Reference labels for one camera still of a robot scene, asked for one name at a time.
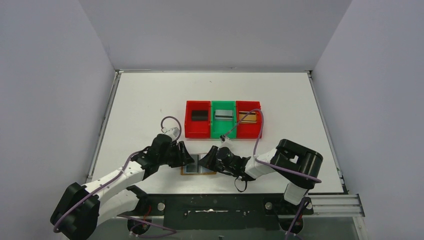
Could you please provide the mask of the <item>yellow leather card holder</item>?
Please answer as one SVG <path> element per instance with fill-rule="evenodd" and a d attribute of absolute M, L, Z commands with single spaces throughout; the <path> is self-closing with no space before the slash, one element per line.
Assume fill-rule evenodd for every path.
<path fill-rule="evenodd" d="M 199 160 L 200 160 L 206 155 L 206 153 L 197 153 L 197 154 L 193 154 L 193 155 L 199 155 Z M 182 176 L 201 176 L 201 175 L 216 175 L 217 174 L 215 171 L 206 169 L 206 168 L 204 168 L 200 165 L 198 165 L 198 172 L 193 172 L 191 170 L 191 165 L 192 164 L 181 166 L 180 167 L 180 174 Z"/>

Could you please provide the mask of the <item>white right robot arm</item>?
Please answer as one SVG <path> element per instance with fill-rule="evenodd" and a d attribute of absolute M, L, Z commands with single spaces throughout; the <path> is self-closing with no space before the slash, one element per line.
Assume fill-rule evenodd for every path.
<path fill-rule="evenodd" d="M 252 156 L 234 154 L 226 141 L 220 147 L 212 146 L 198 164 L 213 172 L 232 176 L 242 182 L 252 182 L 261 176 L 279 173 L 287 184 L 283 199 L 299 205 L 307 193 L 322 181 L 318 175 L 323 156 L 303 145 L 282 139 L 272 150 Z"/>

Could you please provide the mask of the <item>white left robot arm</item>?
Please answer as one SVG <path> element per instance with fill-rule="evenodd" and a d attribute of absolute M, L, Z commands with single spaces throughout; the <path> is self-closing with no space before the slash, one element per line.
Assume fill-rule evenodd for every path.
<path fill-rule="evenodd" d="M 122 167 L 92 182 L 69 185 L 50 217 L 53 232 L 86 240 L 97 226 L 120 214 L 144 215 L 149 210 L 148 194 L 136 183 L 162 165 L 178 168 L 194 161 L 183 141 L 158 134 L 150 146 L 130 154 Z"/>

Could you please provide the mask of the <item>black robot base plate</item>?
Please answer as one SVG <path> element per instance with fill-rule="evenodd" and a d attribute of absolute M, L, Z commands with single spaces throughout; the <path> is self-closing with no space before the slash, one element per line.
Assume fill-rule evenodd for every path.
<path fill-rule="evenodd" d="M 301 219 L 314 210 L 294 205 L 281 193 L 150 194 L 125 215 L 163 220 L 174 230 L 288 229 L 295 216 Z"/>

